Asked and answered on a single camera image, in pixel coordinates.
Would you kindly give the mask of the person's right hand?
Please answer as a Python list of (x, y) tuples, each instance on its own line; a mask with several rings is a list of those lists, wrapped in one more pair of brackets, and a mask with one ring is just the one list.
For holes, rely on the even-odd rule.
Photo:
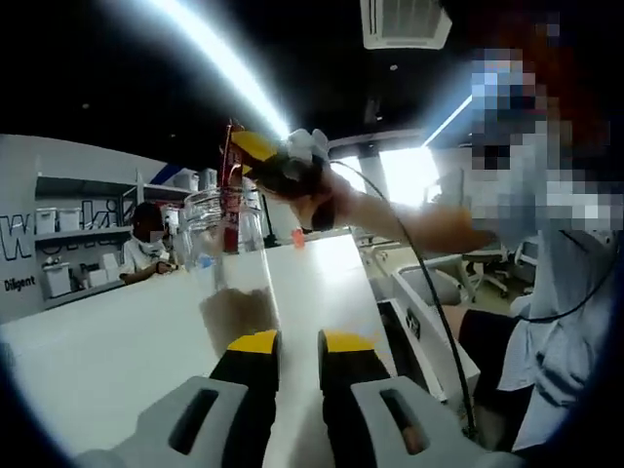
[(347, 222), (357, 192), (333, 169), (323, 169), (320, 184), (311, 195), (291, 202), (299, 224), (312, 231), (328, 231)]

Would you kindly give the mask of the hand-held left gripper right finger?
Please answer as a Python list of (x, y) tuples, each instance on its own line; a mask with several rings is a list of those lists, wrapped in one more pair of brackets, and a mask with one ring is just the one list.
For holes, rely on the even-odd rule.
[(462, 433), (454, 413), (405, 376), (392, 376), (366, 338), (318, 335), (323, 420), (337, 467), (522, 467)]

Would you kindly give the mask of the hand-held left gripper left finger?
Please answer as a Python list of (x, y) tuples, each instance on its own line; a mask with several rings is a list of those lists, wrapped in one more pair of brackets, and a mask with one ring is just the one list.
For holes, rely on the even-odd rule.
[(233, 341), (209, 376), (193, 376), (144, 410), (112, 449), (78, 467), (259, 467), (276, 417), (278, 331)]

